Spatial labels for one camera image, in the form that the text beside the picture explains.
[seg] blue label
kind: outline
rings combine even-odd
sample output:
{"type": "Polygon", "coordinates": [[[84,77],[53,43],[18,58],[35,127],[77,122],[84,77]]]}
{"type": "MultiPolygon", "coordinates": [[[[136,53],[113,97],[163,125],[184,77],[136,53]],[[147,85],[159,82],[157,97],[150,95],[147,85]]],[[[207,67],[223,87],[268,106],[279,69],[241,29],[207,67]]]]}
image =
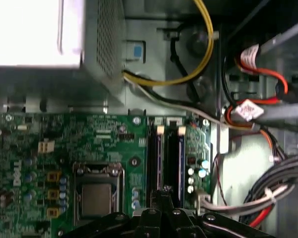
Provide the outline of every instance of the blue label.
{"type": "Polygon", "coordinates": [[[143,55],[143,49],[141,46],[134,47],[134,57],[141,58],[143,55]]]}

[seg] cpu socket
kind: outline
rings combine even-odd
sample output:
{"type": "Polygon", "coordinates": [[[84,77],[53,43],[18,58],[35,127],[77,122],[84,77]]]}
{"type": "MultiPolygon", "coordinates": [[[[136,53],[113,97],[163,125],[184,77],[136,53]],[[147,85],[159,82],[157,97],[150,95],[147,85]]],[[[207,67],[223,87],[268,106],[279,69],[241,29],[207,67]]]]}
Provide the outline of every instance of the cpu socket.
{"type": "Polygon", "coordinates": [[[123,212],[125,172],[120,163],[74,163],[74,226],[123,212]]]}

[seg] dell logo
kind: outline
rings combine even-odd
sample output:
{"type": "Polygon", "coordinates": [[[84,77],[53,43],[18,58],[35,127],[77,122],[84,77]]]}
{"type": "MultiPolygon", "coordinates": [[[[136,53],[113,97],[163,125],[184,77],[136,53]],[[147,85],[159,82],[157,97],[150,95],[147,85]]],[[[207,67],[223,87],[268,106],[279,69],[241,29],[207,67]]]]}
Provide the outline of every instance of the dell logo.
{"type": "Polygon", "coordinates": [[[17,162],[14,162],[13,164],[14,173],[13,173],[13,186],[21,186],[21,166],[22,161],[19,160],[17,162]]]}

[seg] motherboard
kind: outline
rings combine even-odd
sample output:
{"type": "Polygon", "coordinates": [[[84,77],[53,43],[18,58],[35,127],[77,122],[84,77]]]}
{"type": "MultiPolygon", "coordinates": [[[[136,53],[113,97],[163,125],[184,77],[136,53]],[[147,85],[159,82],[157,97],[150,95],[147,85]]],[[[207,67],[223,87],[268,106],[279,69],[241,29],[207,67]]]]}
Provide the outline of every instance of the motherboard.
{"type": "Polygon", "coordinates": [[[186,117],[0,113],[0,238],[132,216],[153,189],[194,209],[195,191],[210,189],[209,130],[186,117]]]}

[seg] perforated metal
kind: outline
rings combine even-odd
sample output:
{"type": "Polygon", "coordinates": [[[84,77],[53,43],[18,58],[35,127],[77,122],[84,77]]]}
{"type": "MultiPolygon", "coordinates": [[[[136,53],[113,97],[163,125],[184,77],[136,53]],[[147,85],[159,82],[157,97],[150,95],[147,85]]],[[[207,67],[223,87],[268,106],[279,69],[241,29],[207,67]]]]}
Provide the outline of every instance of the perforated metal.
{"type": "Polygon", "coordinates": [[[121,0],[98,0],[96,62],[109,80],[122,69],[125,21],[121,0]]]}

